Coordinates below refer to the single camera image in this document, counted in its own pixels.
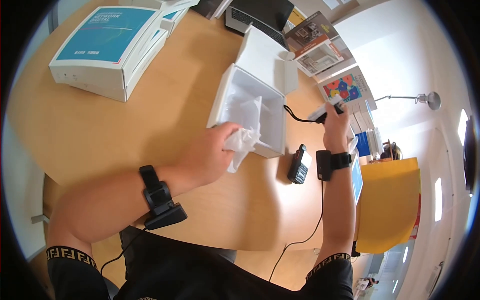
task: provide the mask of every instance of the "desk lamp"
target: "desk lamp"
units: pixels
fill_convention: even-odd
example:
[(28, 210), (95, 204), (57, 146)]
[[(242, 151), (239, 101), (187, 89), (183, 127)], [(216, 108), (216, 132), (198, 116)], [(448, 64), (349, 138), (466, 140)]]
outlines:
[(418, 94), (416, 97), (408, 97), (408, 96), (385, 96), (378, 100), (382, 100), (385, 98), (402, 98), (402, 99), (415, 99), (415, 104), (421, 102), (421, 103), (426, 103), (428, 104), (428, 107), (430, 107), (431, 110), (438, 110), (440, 106), (442, 106), (442, 102), (440, 100), (440, 96), (436, 92), (431, 92), (430, 94), (425, 95), (425, 94)]

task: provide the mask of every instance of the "patterned sleeve trim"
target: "patterned sleeve trim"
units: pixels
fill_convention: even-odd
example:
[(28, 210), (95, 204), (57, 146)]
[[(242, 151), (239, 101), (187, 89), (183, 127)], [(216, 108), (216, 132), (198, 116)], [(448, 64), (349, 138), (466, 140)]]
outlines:
[(48, 248), (46, 252), (47, 252), (47, 261), (55, 258), (73, 259), (85, 264), (89, 264), (98, 270), (93, 258), (91, 258), (90, 256), (88, 256), (88, 254), (80, 250), (70, 248), (67, 246), (53, 246)]
[(337, 254), (333, 254), (333, 255), (330, 255), (329, 257), (325, 258), (324, 260), (322, 260), (321, 262), (318, 263), (318, 265), (316, 265), (308, 274), (307, 274), (307, 277), (305, 277), (305, 280), (308, 280), (308, 278), (310, 278), (313, 274), (315, 274), (315, 272), (317, 272), (318, 270), (320, 270), (322, 267), (324, 267), (326, 264), (334, 261), (334, 260), (338, 260), (338, 259), (346, 259), (348, 261), (350, 261), (350, 255), (346, 254), (346, 253), (337, 253)]

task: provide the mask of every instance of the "hand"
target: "hand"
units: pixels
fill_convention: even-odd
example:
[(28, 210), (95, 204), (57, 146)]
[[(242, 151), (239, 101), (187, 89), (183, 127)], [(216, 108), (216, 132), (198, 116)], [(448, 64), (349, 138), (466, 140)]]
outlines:
[(232, 122), (208, 128), (180, 156), (175, 167), (192, 181), (192, 188), (216, 181), (227, 170), (235, 152), (223, 150), (223, 144), (239, 128)]
[(324, 146), (332, 154), (347, 152), (347, 132), (350, 124), (348, 120), (348, 107), (340, 102), (343, 114), (337, 114), (335, 107), (329, 102), (325, 103), (327, 117), (325, 119)]

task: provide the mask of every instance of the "tissue paper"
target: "tissue paper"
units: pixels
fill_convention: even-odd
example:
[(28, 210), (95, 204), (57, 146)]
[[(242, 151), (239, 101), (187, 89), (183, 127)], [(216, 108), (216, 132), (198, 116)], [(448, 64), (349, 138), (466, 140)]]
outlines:
[(247, 154), (255, 150), (253, 145), (260, 141), (260, 136), (260, 133), (253, 130), (252, 128), (240, 128), (230, 137), (228, 137), (227, 140), (225, 140), (223, 149), (235, 151), (233, 159), (227, 169), (229, 173), (237, 172), (240, 163), (247, 156)]

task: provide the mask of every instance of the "charging cable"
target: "charging cable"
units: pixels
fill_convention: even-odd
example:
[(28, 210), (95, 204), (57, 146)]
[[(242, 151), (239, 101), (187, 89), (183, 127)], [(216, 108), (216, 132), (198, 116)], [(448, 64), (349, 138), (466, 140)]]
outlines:
[(290, 243), (288, 244), (287, 246), (285, 246), (285, 248), (283, 248), (283, 251), (282, 251), (282, 254), (280, 255), (280, 257), (278, 258), (275, 266), (273, 267), (273, 270), (272, 270), (272, 273), (270, 274), (270, 278), (268, 279), (268, 282), (270, 282), (270, 280), (272, 280), (272, 276), (273, 276), (273, 272), (275, 272), (275, 268), (276, 266), (278, 265), (278, 263), (280, 262), (280, 259), (282, 259), (282, 256), (283, 254), (285, 253), (285, 251), (287, 250), (288, 247), (290, 247), (291, 245), (295, 245), (295, 244), (303, 244), (305, 242), (307, 242), (309, 239), (311, 239), (313, 237), (313, 235), (315, 234), (315, 232), (317, 231), (318, 229), (318, 226), (320, 225), (320, 221), (322, 220), (322, 217), (324, 216), (324, 181), (322, 181), (322, 213), (320, 214), (320, 219), (318, 219), (318, 223), (317, 223), (317, 226), (315, 226), (315, 229), (313, 230), (313, 233), (312, 235), (310, 235), (308, 237), (308, 239), (304, 240), (304, 241), (297, 241), (297, 242), (294, 242), (294, 243)]
[(294, 118), (298, 122), (307, 122), (307, 123), (314, 123), (315, 122), (315, 121), (312, 121), (312, 120), (303, 120), (303, 119), (297, 118), (297, 116), (295, 116), (295, 114), (293, 113), (293, 110), (288, 105), (284, 105), (283, 108), (287, 111), (287, 113), (289, 113), (292, 116), (292, 118)]
[(105, 268), (105, 266), (106, 266), (107, 264), (109, 264), (109, 263), (111, 263), (111, 262), (114, 262), (114, 261), (120, 259), (121, 256), (125, 253), (125, 251), (127, 251), (128, 247), (130, 247), (130, 245), (133, 243), (133, 241), (136, 240), (137, 237), (139, 237), (142, 233), (144, 233), (145, 230), (147, 230), (147, 227), (143, 228), (142, 231), (139, 232), (139, 233), (130, 241), (130, 243), (128, 243), (127, 247), (125, 247), (125, 249), (122, 250), (122, 252), (120, 252), (120, 255), (119, 255), (119, 256), (117, 256), (116, 258), (114, 258), (114, 259), (112, 259), (112, 260), (109, 260), (108, 262), (106, 262), (106, 263), (103, 264), (102, 268), (100, 269), (100, 275), (101, 275), (102, 277), (103, 277), (103, 268)]

